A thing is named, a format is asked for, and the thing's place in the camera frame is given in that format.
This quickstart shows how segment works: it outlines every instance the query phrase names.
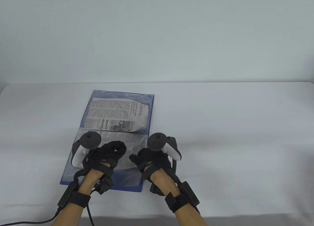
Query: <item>hand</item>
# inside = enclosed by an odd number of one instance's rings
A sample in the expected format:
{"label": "hand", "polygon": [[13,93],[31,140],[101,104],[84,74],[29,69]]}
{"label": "hand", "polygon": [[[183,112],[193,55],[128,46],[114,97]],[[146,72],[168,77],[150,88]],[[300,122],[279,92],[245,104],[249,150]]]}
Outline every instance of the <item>hand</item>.
{"label": "hand", "polygon": [[99,176],[100,173],[102,173],[102,175],[99,178],[101,178],[104,174],[111,176],[112,170],[117,166],[119,159],[125,154],[126,150],[127,147],[121,141],[106,143],[100,148],[91,150],[86,155],[86,164],[84,169],[98,171],[92,171],[95,177]]}
{"label": "hand", "polygon": [[148,148],[141,149],[137,155],[129,156],[131,162],[137,165],[141,173],[145,172],[144,179],[152,182],[150,177],[156,170],[160,168],[171,168],[171,163],[168,159],[168,154],[162,151],[152,151]]}

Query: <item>black glove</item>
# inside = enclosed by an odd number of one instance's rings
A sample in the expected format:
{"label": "black glove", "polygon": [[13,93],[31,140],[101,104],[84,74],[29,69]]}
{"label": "black glove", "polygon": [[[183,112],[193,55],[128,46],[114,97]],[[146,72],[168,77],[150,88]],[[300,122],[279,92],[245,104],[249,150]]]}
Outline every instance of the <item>black glove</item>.
{"label": "black glove", "polygon": [[111,141],[100,148],[95,148],[89,151],[83,160],[83,169],[79,170],[74,175],[74,181],[78,180],[79,176],[85,176],[91,169],[103,172],[103,176],[110,177],[113,174],[113,169],[117,166],[119,159],[125,154],[127,147],[121,141]]}
{"label": "black glove", "polygon": [[[171,168],[171,163],[168,159],[168,154],[163,153],[162,151],[152,151],[148,148],[141,149],[137,155],[131,154],[129,156],[131,162],[137,165],[138,170],[143,174],[143,178],[147,179],[149,182],[150,176],[160,168]],[[154,169],[154,172],[148,173],[149,169]]]}
{"label": "black glove", "polygon": [[152,151],[148,148],[141,149],[137,155],[131,154],[129,156],[131,162],[137,165],[138,170],[142,173],[142,177],[152,183],[150,191],[152,193],[164,196],[161,190],[150,180],[150,176],[160,168],[176,182],[180,183],[179,178],[171,168],[171,163],[168,159],[168,154],[163,151]]}

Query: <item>white table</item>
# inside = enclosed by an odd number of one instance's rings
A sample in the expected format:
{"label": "white table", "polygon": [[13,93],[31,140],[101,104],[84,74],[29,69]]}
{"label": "white table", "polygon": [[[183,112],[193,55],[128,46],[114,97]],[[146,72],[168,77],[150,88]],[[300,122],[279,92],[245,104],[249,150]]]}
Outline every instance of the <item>white table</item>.
{"label": "white table", "polygon": [[[204,217],[313,210],[310,82],[11,84],[0,95],[0,223],[54,214],[94,89],[155,94],[151,133],[177,139],[177,174],[190,183]],[[94,193],[91,212],[173,217],[148,190],[146,183],[141,193]]]}

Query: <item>vr controller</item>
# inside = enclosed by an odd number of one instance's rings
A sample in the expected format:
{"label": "vr controller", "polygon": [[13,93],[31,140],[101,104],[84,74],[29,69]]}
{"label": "vr controller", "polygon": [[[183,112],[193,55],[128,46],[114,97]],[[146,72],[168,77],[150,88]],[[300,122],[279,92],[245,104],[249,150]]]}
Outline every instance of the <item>vr controller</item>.
{"label": "vr controller", "polygon": [[72,159],[73,167],[83,168],[83,161],[90,150],[97,148],[101,143],[101,135],[97,132],[87,132],[83,134],[80,139],[72,145]]}

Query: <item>black cable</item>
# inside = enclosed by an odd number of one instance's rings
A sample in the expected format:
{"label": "black cable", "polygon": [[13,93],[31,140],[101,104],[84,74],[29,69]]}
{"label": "black cable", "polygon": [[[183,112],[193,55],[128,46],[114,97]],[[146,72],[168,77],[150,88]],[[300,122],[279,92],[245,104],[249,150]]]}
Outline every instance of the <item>black cable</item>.
{"label": "black cable", "polygon": [[61,210],[58,208],[57,212],[55,213],[55,215],[51,219],[48,219],[48,220],[45,220],[45,221],[39,221],[39,222],[21,221],[21,222],[14,222],[14,223],[9,223],[9,224],[4,224],[4,225],[0,225],[0,226],[10,226],[10,225],[20,225],[20,224],[40,225],[40,224],[48,223],[48,222],[54,220],[58,216],[60,211]]}
{"label": "black cable", "polygon": [[90,221],[91,221],[91,225],[92,226],[95,226],[95,224],[94,224],[94,222],[93,222],[93,219],[92,219],[92,215],[91,215],[91,212],[90,212],[90,207],[89,207],[89,205],[87,204],[87,213],[88,213],[88,217],[90,218]]}

